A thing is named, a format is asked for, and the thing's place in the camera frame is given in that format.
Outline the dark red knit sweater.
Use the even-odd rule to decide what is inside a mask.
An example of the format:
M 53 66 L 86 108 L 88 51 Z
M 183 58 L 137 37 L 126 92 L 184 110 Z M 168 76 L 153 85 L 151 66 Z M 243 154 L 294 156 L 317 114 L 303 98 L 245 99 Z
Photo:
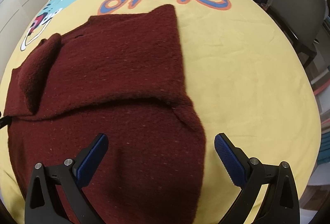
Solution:
M 109 149 L 84 192 L 106 223 L 193 223 L 205 135 L 186 94 L 172 5 L 92 16 L 41 40 L 13 69 L 5 115 L 26 195 L 37 162 L 57 165 L 99 133 Z

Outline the white wardrobe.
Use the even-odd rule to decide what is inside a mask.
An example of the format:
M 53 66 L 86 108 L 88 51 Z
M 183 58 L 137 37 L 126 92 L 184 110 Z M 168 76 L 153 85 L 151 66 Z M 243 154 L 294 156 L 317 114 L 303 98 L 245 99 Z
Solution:
M 1 72 L 24 31 L 48 0 L 1 0 Z

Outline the yellow dinosaur print bedspread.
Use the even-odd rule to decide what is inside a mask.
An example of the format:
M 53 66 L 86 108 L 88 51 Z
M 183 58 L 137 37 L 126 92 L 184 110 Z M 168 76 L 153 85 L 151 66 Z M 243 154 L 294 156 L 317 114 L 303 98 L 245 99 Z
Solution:
M 43 39 L 92 16 L 148 13 L 172 5 L 190 98 L 205 135 L 204 174 L 193 223 L 217 223 L 238 196 L 214 148 L 225 133 L 265 164 L 287 161 L 302 195 L 317 159 L 321 123 L 306 73 L 284 33 L 252 0 L 48 0 L 18 41 L 1 81 L 1 111 L 11 73 Z M 18 223 L 25 197 L 1 130 L 1 195 Z

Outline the grey upholstered chair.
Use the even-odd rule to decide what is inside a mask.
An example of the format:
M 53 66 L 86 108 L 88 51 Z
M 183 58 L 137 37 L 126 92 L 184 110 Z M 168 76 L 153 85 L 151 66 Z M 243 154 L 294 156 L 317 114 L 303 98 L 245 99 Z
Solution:
M 297 54 L 308 56 L 307 68 L 317 55 L 314 41 L 324 22 L 326 0 L 272 0 L 267 13 L 288 35 Z

